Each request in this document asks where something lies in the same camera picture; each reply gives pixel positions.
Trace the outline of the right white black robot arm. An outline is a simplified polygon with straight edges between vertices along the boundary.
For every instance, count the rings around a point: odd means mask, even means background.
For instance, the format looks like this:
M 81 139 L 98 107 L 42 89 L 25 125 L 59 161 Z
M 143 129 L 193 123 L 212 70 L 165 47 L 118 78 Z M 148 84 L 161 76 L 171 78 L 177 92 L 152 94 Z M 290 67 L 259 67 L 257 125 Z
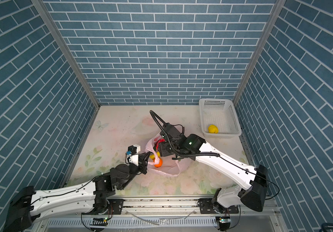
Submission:
M 174 125 L 160 126 L 164 142 L 155 146 L 162 157 L 174 160 L 191 159 L 208 165 L 232 179 L 237 187 L 217 190 L 214 201 L 224 208 L 243 204 L 251 210 L 261 212 L 266 201 L 269 180 L 268 169 L 244 164 L 213 147 L 204 138 L 190 134 L 185 136 Z

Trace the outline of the yellow lemon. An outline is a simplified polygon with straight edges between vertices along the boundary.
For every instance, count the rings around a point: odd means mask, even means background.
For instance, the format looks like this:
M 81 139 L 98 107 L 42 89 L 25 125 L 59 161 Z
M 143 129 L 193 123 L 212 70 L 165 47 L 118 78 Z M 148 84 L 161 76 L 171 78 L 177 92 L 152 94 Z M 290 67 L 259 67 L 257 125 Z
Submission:
M 209 133 L 219 133 L 219 129 L 215 125 L 209 125 L 208 126 L 208 132 Z

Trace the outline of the orange fruit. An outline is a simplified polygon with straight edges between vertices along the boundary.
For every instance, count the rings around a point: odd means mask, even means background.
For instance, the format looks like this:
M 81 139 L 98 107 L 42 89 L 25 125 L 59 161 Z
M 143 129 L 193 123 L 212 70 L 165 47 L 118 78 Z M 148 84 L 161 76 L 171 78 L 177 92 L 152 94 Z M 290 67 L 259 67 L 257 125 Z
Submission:
M 156 163 L 156 159 L 154 159 L 154 162 L 155 162 L 155 165 L 154 165 L 155 168 L 162 167 L 162 165 L 163 165 L 163 160 L 161 158 L 158 159 L 158 163 Z

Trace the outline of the pink plastic bag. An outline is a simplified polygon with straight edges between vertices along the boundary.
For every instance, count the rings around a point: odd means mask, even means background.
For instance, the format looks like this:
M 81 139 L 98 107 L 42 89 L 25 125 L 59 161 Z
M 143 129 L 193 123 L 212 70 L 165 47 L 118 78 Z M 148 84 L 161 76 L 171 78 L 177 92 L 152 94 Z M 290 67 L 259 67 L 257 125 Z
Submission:
M 157 154 L 153 146 L 156 145 L 156 142 L 160 139 L 162 139 L 160 134 L 157 134 L 150 139 L 145 146 L 145 152 L 151 152 L 151 156 Z M 156 163 L 153 161 L 154 158 L 149 158 L 147 172 L 166 177 L 177 177 L 179 174 L 186 171 L 193 162 L 191 159 L 173 160 L 173 157 L 174 156 L 172 155 L 167 157 L 158 157 L 158 160 L 163 162 L 161 167 L 155 167 Z

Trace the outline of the white plastic mesh basket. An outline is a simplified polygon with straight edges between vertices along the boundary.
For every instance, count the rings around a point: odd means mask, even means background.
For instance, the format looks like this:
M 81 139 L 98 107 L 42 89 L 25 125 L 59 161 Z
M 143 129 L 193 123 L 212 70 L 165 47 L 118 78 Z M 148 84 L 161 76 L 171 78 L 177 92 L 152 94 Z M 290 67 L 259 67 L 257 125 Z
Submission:
M 241 136 L 241 126 L 231 100 L 200 99 L 199 112 L 201 129 L 205 137 L 230 139 Z M 219 133 L 209 133 L 209 125 L 217 126 Z

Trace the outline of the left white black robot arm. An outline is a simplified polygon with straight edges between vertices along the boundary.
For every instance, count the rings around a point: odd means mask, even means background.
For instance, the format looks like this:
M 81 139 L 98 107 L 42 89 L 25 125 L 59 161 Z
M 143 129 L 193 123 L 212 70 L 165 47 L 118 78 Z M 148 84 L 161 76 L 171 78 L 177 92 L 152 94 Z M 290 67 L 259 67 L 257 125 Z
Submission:
M 105 214 L 110 210 L 108 197 L 123 190 L 137 175 L 146 174 L 147 161 L 132 161 L 111 168 L 88 182 L 51 190 L 21 189 L 10 201 L 5 232 L 22 232 L 41 220 L 73 213 Z

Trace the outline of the red fruit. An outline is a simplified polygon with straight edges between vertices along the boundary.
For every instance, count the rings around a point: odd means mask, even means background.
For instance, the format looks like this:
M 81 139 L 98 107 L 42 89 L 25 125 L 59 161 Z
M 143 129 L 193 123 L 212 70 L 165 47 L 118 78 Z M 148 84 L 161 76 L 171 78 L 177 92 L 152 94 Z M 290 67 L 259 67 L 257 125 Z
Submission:
M 165 139 L 160 139 L 160 140 L 158 140 L 158 141 L 155 143 L 155 147 L 158 149 L 159 144 L 160 144 L 160 143 L 163 143 L 163 142 L 165 142 Z

